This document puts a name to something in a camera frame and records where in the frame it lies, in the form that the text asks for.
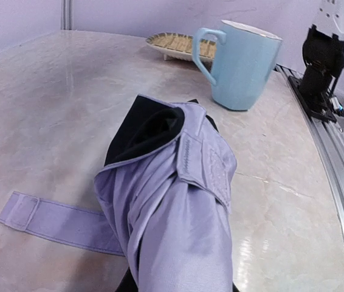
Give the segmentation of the lavender folding umbrella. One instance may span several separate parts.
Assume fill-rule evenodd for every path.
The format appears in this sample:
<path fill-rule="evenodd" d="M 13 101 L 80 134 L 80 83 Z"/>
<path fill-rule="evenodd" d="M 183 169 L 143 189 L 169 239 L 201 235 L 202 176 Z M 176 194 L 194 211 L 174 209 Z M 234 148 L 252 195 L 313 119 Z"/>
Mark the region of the lavender folding umbrella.
<path fill-rule="evenodd" d="M 235 171 L 231 148 L 197 100 L 138 95 L 94 179 L 101 211 L 14 192 L 0 223 L 125 257 L 119 291 L 235 291 Z"/>

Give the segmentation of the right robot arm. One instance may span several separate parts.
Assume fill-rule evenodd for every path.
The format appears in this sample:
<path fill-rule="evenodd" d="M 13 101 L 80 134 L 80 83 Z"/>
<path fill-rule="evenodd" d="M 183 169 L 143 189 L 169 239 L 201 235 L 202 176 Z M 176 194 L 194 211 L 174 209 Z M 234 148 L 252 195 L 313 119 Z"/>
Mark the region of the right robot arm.
<path fill-rule="evenodd" d="M 324 0 L 302 46 L 306 70 L 289 84 L 308 117 L 336 123 L 344 109 L 334 90 L 344 69 L 344 1 Z"/>

